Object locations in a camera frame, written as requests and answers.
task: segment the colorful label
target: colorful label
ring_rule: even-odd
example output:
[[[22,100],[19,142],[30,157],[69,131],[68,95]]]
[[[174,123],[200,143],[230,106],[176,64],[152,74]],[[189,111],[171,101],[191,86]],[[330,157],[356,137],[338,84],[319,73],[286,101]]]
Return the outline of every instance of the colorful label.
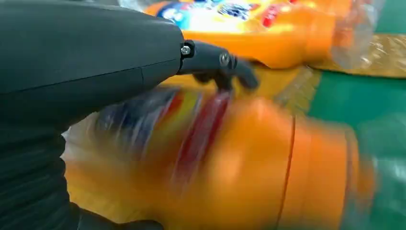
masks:
[[[227,92],[155,89],[101,111],[96,134],[101,146],[109,142],[119,149],[114,157],[120,161],[154,162],[164,171],[169,166],[164,176],[186,185],[209,152],[230,102]]]
[[[194,117],[201,97],[197,92],[166,88],[144,93],[101,111],[96,134],[107,134],[107,139],[122,150],[122,158],[144,159],[154,136],[158,138],[152,147],[164,146],[176,138],[187,126],[185,121]]]
[[[262,24],[269,28],[281,5],[295,0],[205,0],[171,2],[157,12],[157,17],[173,21],[182,30],[210,32],[246,32]]]

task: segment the screw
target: screw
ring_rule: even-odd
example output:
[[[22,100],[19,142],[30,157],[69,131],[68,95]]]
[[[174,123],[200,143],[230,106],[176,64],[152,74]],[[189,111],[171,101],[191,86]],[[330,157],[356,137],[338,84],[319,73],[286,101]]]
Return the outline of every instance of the screw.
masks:
[[[227,54],[227,53],[220,54],[220,65],[221,66],[227,66],[229,62],[230,62],[229,54]]]
[[[191,49],[190,49],[189,46],[183,46],[183,47],[180,49],[180,52],[182,53],[182,55],[188,55],[188,54],[191,53]]]

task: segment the green surface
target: green surface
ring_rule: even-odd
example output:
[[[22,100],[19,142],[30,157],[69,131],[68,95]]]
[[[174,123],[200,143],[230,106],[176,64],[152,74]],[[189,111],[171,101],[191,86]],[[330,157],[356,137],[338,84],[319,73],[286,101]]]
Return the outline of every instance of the green surface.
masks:
[[[406,34],[405,12],[406,0],[387,0],[377,32]],[[343,230],[406,229],[406,80],[326,71],[309,115],[351,125],[361,154],[373,156],[380,172],[370,224]]]

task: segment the red stripe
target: red stripe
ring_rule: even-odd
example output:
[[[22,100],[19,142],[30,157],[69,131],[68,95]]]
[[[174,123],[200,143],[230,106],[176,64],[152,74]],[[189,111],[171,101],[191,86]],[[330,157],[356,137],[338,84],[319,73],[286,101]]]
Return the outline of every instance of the red stripe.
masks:
[[[287,191],[287,188],[288,188],[288,182],[289,182],[289,176],[290,176],[291,164],[292,164],[295,130],[296,130],[296,120],[295,120],[295,118],[293,118],[293,120],[292,120],[291,148],[290,148],[290,152],[289,152],[288,166],[287,166],[287,169],[286,169],[285,185],[284,185],[283,193],[282,193],[282,204],[281,204],[281,208],[279,209],[278,219],[276,220],[276,229],[279,228],[279,224],[280,224],[280,221],[281,221],[282,212],[283,212],[283,208],[284,208],[284,204],[285,204],[285,199],[286,199],[286,191]]]

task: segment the orange bottle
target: orange bottle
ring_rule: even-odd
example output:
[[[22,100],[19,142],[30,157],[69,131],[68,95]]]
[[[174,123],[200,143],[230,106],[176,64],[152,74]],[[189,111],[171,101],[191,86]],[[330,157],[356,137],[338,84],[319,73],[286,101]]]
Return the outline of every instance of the orange bottle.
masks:
[[[82,149],[63,156],[69,183],[186,225],[338,230],[348,203],[367,208],[374,193],[350,130],[265,99],[160,89],[84,122],[67,137]],[[93,142],[75,141],[81,134]]]
[[[363,21],[301,4],[161,2],[145,13],[172,20],[186,39],[224,47],[274,69],[331,59],[342,64],[352,56],[359,58],[359,44],[371,36],[358,36],[365,31],[354,29]]]

